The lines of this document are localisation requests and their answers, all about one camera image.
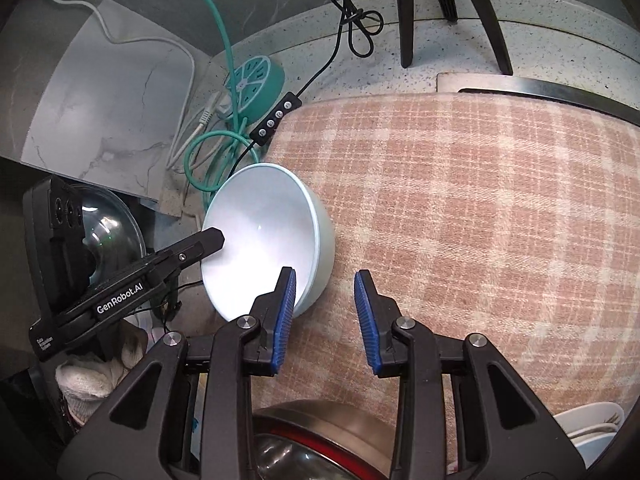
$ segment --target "gloved hand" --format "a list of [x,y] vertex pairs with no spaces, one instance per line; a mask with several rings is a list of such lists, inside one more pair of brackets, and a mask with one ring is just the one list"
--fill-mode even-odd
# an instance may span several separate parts
[[94,354],[73,356],[56,368],[56,381],[71,417],[84,426],[95,410],[145,354],[147,335],[121,320],[118,327],[120,358],[104,362]]

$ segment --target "blue gripper pad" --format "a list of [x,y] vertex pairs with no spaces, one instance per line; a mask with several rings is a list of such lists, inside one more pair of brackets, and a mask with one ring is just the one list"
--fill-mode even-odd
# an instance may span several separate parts
[[271,356],[271,371],[277,374],[284,362],[287,352],[287,341],[293,320],[293,307],[296,303],[296,271],[291,269],[287,288],[280,303],[280,311],[273,330],[273,355]]
[[377,375],[382,370],[380,336],[376,319],[373,317],[369,297],[359,272],[356,272],[353,279],[353,296],[356,302],[356,310],[358,311],[364,350],[367,353],[367,363],[371,366],[373,373]]

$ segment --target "green cord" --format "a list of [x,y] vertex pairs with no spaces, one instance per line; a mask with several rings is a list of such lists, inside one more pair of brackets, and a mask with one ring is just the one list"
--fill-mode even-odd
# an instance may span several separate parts
[[[242,120],[242,124],[240,123],[240,117],[238,114],[238,92],[236,89],[236,70],[234,67],[234,58],[233,52],[231,50],[231,43],[229,41],[229,36],[226,33],[225,24],[222,21],[222,16],[218,12],[218,8],[213,3],[212,0],[204,0],[207,6],[209,7],[211,13],[213,14],[214,19],[216,20],[216,25],[218,26],[218,30],[220,30],[220,35],[222,36],[222,43],[225,46],[225,54],[226,54],[226,67],[229,70],[229,86],[231,90],[231,106],[232,106],[232,119],[233,119],[233,131],[229,130],[212,130],[207,132],[199,137],[193,139],[189,147],[184,153],[184,175],[189,181],[189,183],[196,189],[202,192],[202,203],[205,211],[209,207],[210,200],[217,190],[220,189],[223,182],[223,175],[225,173],[226,168],[229,167],[231,162],[238,157],[238,149],[242,144],[245,146],[249,146],[248,136],[244,134],[244,129],[246,127],[246,118]],[[193,177],[193,172],[190,169],[190,160],[193,150],[204,140],[207,140],[211,137],[229,137],[219,150],[214,154],[209,167],[207,168],[207,173],[205,174],[204,181],[197,181]],[[225,154],[225,158],[222,164],[219,164],[220,158]],[[257,164],[260,162],[260,156],[255,150],[251,150],[251,155],[254,159],[254,162]]]

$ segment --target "pink plaid fabric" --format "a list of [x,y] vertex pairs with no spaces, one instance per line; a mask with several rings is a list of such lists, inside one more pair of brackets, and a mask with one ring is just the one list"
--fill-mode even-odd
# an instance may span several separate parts
[[[424,94],[305,105],[268,162],[335,225],[335,266],[254,406],[330,399],[396,420],[367,367],[353,275],[434,332],[486,334],[553,413],[640,392],[640,130],[567,105]],[[450,418],[450,445],[453,440]]]

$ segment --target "silver screw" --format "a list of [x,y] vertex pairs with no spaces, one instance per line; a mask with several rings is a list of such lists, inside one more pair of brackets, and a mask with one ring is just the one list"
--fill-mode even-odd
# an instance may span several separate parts
[[396,325],[404,330],[409,330],[415,326],[415,320],[409,316],[400,316],[396,319]]
[[482,348],[486,345],[486,338],[482,334],[474,333],[469,336],[469,342],[478,348]]
[[162,342],[167,346],[176,346],[180,341],[182,341],[180,332],[168,332],[162,336]]
[[251,328],[252,326],[255,325],[255,317],[241,316],[238,318],[238,321],[236,321],[236,323],[240,328],[244,328],[246,330],[247,328]]

